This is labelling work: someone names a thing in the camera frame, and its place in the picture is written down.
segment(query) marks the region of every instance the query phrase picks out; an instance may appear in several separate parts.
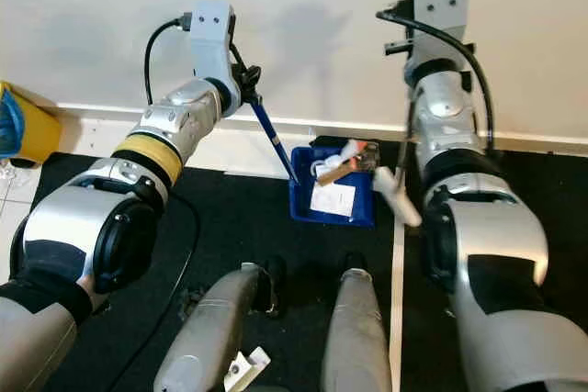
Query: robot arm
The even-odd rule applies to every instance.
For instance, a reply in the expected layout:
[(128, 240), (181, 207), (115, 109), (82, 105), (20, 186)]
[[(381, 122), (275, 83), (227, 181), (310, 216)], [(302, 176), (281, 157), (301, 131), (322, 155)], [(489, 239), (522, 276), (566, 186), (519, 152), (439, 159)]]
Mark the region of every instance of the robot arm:
[[(379, 17), (405, 16), (461, 39), (466, 6), (400, 1)], [(588, 390), (588, 337), (539, 294), (545, 234), (484, 154), (462, 55), (416, 30), (387, 50), (410, 53), (404, 73), (425, 191), (425, 271), (450, 297), (469, 389)]]
[(24, 269), (0, 286), (0, 390), (40, 389), (107, 298), (147, 271), (156, 224), (198, 142), (241, 105), (234, 13), (199, 4), (198, 76), (149, 106), (110, 158), (48, 195), (19, 229)]

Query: floor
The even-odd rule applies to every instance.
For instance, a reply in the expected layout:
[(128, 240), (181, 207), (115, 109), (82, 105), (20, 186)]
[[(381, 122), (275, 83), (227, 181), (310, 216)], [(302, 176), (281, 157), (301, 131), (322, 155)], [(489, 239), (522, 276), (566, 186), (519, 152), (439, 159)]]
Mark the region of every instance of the floor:
[(8, 280), (10, 242), (20, 221), (30, 211), (40, 170), (15, 169), (11, 179), (0, 179), (0, 284)]

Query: yellow band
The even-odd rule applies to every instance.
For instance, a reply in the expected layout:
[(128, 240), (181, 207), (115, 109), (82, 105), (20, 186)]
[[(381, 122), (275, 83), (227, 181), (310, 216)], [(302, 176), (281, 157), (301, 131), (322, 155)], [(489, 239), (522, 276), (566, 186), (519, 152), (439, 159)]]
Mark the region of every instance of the yellow band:
[(172, 185), (182, 171), (182, 162), (171, 147), (146, 135), (133, 134), (128, 136), (115, 151), (136, 151), (157, 162), (169, 176)]

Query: blue bin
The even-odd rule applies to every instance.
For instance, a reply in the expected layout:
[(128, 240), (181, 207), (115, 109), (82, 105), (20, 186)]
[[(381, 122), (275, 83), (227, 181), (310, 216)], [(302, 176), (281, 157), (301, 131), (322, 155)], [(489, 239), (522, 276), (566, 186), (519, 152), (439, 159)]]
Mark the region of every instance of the blue bin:
[(292, 166), (300, 185), (296, 185), (292, 180), (289, 182), (290, 215), (295, 220), (304, 222), (374, 227), (374, 196), (372, 176), (369, 173), (355, 172), (335, 181), (356, 188), (351, 217), (311, 210), (312, 188), (316, 182), (316, 178), (311, 175), (311, 164), (317, 160), (325, 160), (340, 151), (341, 149), (336, 147), (297, 147), (292, 151)]

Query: white sticker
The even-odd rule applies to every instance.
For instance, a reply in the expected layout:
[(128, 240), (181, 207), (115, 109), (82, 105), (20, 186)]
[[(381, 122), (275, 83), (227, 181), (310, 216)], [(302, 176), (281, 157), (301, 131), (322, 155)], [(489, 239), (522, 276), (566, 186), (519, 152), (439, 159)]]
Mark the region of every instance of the white sticker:
[(322, 187), (315, 183), (311, 210), (350, 217), (355, 197), (356, 188), (352, 185), (328, 184)]

